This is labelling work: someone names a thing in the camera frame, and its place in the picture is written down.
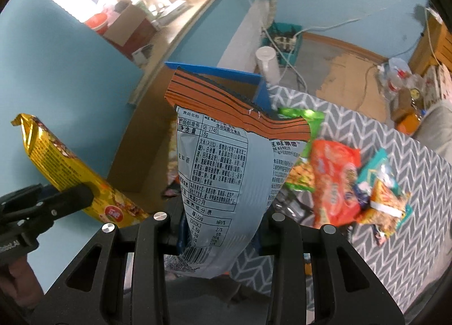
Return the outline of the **person's left hand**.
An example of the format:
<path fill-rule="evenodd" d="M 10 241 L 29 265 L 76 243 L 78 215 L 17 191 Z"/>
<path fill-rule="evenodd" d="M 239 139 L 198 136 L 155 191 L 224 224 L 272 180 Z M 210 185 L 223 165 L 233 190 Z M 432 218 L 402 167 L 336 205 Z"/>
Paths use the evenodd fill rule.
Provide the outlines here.
<path fill-rule="evenodd" d="M 1 269 L 1 289 L 18 306 L 34 309 L 44 297 L 43 289 L 24 256 Z"/>

